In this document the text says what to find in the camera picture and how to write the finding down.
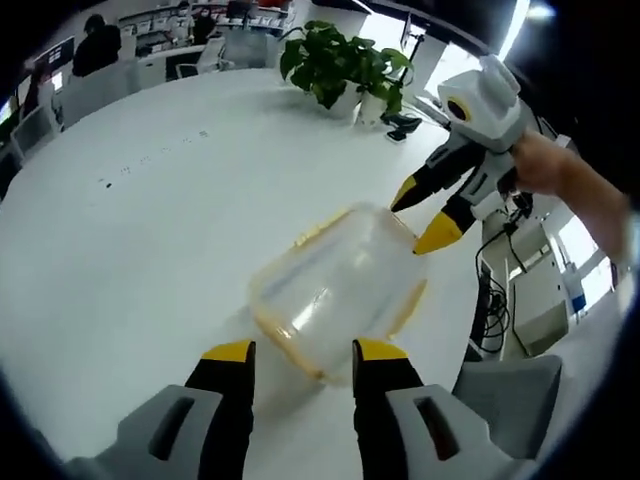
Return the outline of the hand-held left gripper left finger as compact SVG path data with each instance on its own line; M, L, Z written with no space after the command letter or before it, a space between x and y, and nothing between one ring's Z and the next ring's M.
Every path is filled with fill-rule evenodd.
M182 385L119 422L114 443L65 465L72 479L241 479L254 426L256 342L218 345Z

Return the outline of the person's right hand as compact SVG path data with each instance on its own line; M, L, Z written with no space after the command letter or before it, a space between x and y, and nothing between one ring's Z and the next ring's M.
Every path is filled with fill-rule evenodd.
M561 192L576 160L574 152L532 130L522 134L511 153L516 169L516 187L521 191L544 195Z

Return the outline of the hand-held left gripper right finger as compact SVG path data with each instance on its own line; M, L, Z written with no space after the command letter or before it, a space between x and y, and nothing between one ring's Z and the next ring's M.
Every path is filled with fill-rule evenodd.
M407 353L374 339L352 343L354 429L365 479L529 479L489 426L443 387L423 383Z

